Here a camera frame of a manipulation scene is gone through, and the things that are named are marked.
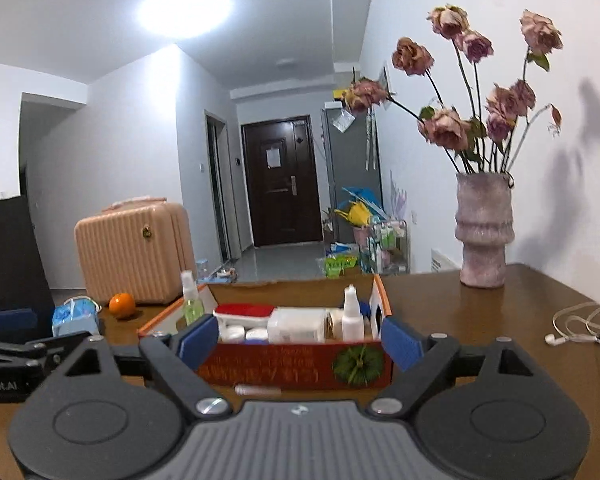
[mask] green plant picture on box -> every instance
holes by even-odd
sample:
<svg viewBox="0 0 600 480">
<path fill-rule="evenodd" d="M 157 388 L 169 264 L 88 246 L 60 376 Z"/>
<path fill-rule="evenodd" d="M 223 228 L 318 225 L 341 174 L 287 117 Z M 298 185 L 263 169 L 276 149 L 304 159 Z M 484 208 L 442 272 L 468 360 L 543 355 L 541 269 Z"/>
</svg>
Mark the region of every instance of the green plant picture on box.
<svg viewBox="0 0 600 480">
<path fill-rule="evenodd" d="M 350 346 L 336 355 L 331 369 L 348 386 L 369 386 L 384 371 L 384 353 L 368 345 Z"/>
</svg>

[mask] pink rose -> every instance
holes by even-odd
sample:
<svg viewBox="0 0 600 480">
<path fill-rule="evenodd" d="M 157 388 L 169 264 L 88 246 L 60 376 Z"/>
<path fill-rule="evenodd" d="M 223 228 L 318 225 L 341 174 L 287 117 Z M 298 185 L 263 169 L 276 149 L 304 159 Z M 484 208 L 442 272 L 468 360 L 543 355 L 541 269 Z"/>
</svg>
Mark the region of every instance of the pink rose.
<svg viewBox="0 0 600 480">
<path fill-rule="evenodd" d="M 526 105 L 522 104 L 510 89 L 498 85 L 495 85 L 487 97 L 487 110 L 500 114 L 508 120 L 515 120 L 518 116 L 526 115 Z"/>
<path fill-rule="evenodd" d="M 429 51 L 410 38 L 400 38 L 395 52 L 391 56 L 394 67 L 404 70 L 407 75 L 425 75 L 433 66 Z"/>
<path fill-rule="evenodd" d="M 471 63 L 478 63 L 483 57 L 493 56 L 491 40 L 474 30 L 466 30 L 458 34 L 454 38 L 454 43 Z"/>
<path fill-rule="evenodd" d="M 525 9 L 520 18 L 522 35 L 535 56 L 550 53 L 554 48 L 562 48 L 561 32 L 549 18 Z"/>
<path fill-rule="evenodd" d="M 469 147 L 466 133 L 471 129 L 471 124 L 463 121 L 458 112 L 449 108 L 437 110 L 430 120 L 418 126 L 421 134 L 426 133 L 427 140 L 431 144 L 442 146 L 448 150 L 460 152 Z"/>
<path fill-rule="evenodd" d="M 536 94 L 527 82 L 518 79 L 509 90 L 513 92 L 521 107 L 525 108 L 525 114 L 527 108 L 534 109 L 534 106 L 536 106 Z"/>
<path fill-rule="evenodd" d="M 487 118 L 487 135 L 493 142 L 502 142 L 511 133 L 512 121 L 508 121 L 497 112 Z"/>
<path fill-rule="evenodd" d="M 466 12 L 456 6 L 436 7 L 429 13 L 427 19 L 431 21 L 433 32 L 440 34 L 446 40 L 453 39 L 469 28 Z"/>
<path fill-rule="evenodd" d="M 345 101 L 353 112 L 365 112 L 372 105 L 379 105 L 388 97 L 389 94 L 378 81 L 363 78 L 349 88 L 345 95 Z"/>
</svg>

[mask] spray bottle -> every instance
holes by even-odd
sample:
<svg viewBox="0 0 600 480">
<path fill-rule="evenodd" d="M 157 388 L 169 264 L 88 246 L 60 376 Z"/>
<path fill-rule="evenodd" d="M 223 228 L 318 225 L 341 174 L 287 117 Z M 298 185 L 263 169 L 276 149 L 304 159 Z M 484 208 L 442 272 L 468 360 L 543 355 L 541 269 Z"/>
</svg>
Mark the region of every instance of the spray bottle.
<svg viewBox="0 0 600 480">
<path fill-rule="evenodd" d="M 184 299 L 182 311 L 187 325 L 190 325 L 205 313 L 205 307 L 202 305 L 202 300 L 200 300 L 196 280 L 193 279 L 193 272 L 184 270 L 180 274 L 180 279 L 182 280 L 182 296 Z"/>
<path fill-rule="evenodd" d="M 343 341 L 362 341 L 365 338 L 365 322 L 360 314 L 358 294 L 353 285 L 344 289 L 344 315 L 342 316 Z"/>
</svg>

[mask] ceramic vase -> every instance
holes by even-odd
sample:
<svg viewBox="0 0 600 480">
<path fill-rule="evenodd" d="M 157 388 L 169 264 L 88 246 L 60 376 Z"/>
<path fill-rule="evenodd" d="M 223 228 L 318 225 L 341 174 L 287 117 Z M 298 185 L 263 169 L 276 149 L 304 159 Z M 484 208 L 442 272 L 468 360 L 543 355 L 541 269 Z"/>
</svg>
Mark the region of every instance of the ceramic vase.
<svg viewBox="0 0 600 480">
<path fill-rule="evenodd" d="M 458 173 L 456 222 L 456 238 L 464 244 L 460 281 L 480 288 L 503 286 L 505 246 L 515 237 L 508 178 Z"/>
</svg>

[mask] cardboard box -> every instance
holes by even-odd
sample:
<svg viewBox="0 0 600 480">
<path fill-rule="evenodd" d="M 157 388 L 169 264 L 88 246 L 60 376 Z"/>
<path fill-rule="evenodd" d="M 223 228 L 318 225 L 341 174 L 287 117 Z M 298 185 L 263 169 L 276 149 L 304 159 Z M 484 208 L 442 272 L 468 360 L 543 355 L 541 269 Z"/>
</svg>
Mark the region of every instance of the cardboard box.
<svg viewBox="0 0 600 480">
<path fill-rule="evenodd" d="M 368 301 L 372 309 L 372 335 L 363 342 L 267 345 L 219 342 L 196 373 L 207 383 L 220 386 L 248 384 L 277 386 L 283 390 L 388 386 L 392 361 L 380 345 L 379 327 L 384 316 L 391 314 L 391 307 L 379 276 L 367 274 L 334 280 L 212 284 L 200 286 L 199 291 L 208 313 L 223 303 L 333 308 L 342 305 L 344 289 L 349 284 L 355 285 L 358 299 Z M 155 332 L 175 334 L 176 324 L 181 318 L 182 300 L 179 300 L 143 326 L 138 335 L 144 337 Z M 359 364 L 366 365 L 365 372 L 356 368 Z"/>
</svg>

